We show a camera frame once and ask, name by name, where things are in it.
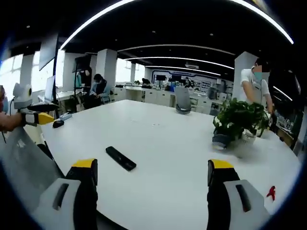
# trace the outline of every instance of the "man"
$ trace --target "man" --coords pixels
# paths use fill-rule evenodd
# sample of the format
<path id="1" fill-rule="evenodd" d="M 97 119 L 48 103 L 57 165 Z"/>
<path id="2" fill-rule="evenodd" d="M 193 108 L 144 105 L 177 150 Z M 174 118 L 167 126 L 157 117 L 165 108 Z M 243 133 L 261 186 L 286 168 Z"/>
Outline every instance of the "man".
<path id="1" fill-rule="evenodd" d="M 273 102 L 268 83 L 262 78 L 263 73 L 269 72 L 268 64 L 258 58 L 251 69 L 241 71 L 241 89 L 239 101 L 260 103 L 269 113 L 273 112 Z"/>
<path id="2" fill-rule="evenodd" d="M 12 116 L 6 115 L 8 112 L 8 99 L 5 96 L 5 90 L 0 85 L 0 131 L 13 131 L 22 124 L 22 116 L 17 113 Z"/>

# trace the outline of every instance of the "green leaves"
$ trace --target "green leaves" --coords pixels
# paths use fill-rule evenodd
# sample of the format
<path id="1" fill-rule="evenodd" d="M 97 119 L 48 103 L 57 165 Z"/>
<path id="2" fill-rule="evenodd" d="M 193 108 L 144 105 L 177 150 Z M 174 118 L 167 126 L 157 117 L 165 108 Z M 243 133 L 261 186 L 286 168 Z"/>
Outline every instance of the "green leaves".
<path id="1" fill-rule="evenodd" d="M 244 129 L 255 135 L 256 126 L 265 126 L 265 115 L 263 105 L 238 102 L 234 98 L 228 106 L 223 104 L 223 110 L 217 116 L 219 122 L 213 120 L 215 132 L 231 136 L 232 139 L 240 137 Z"/>

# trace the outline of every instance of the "flower pot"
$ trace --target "flower pot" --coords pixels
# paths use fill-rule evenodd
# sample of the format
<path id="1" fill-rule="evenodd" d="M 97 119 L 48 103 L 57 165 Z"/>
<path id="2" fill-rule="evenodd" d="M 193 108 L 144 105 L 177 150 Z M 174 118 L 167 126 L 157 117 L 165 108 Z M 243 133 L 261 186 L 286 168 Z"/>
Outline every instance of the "flower pot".
<path id="1" fill-rule="evenodd" d="M 212 137 L 212 145 L 215 149 L 224 150 L 231 142 L 231 137 L 224 134 L 214 134 Z"/>
<path id="2" fill-rule="evenodd" d="M 256 136 L 245 129 L 242 133 L 241 139 L 237 141 L 237 147 L 234 149 L 234 154 L 238 158 L 243 158 L 250 151 L 255 139 Z"/>

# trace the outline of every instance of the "window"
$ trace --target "window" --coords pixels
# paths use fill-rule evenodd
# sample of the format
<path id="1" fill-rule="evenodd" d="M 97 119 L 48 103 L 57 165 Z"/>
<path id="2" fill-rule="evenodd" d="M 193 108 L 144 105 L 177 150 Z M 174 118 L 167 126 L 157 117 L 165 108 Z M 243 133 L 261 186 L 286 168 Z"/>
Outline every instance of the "window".
<path id="1" fill-rule="evenodd" d="M 118 58 L 116 64 L 115 82 L 131 81 L 131 62 Z"/>
<path id="2" fill-rule="evenodd" d="M 57 56 L 57 66 L 56 66 L 57 87 L 63 86 L 64 58 L 65 58 L 65 51 L 59 50 Z M 38 64 L 39 64 L 39 51 L 35 52 L 33 57 L 32 75 L 31 75 L 31 86 L 33 92 L 45 90 L 47 79 L 53 75 L 54 59 L 51 60 L 40 71 L 38 68 Z"/>
<path id="3" fill-rule="evenodd" d="M 135 64 L 134 80 L 142 82 L 142 78 L 144 77 L 145 77 L 145 66 L 140 64 Z"/>
<path id="4" fill-rule="evenodd" d="M 0 85 L 3 85 L 6 96 L 13 99 L 13 89 L 16 83 L 20 83 L 20 68 L 23 54 L 4 60 L 0 66 Z"/>

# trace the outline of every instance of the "white shirt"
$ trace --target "white shirt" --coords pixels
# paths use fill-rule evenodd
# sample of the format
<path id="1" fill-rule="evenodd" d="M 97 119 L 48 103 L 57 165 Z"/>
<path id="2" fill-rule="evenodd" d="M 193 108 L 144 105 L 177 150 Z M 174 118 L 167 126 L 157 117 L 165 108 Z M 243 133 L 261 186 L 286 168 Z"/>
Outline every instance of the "white shirt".
<path id="1" fill-rule="evenodd" d="M 247 103 L 251 103 L 249 99 L 247 98 L 242 83 L 244 81 L 248 81 L 251 83 L 254 91 L 254 96 L 256 102 L 262 104 L 264 107 L 266 107 L 266 99 L 264 98 L 264 95 L 270 94 L 269 92 L 269 86 L 266 80 L 262 79 L 261 81 L 258 81 L 256 79 L 255 74 L 252 72 L 251 69 L 244 69 L 241 71 L 241 87 L 240 87 L 240 95 L 238 100 L 244 101 Z"/>

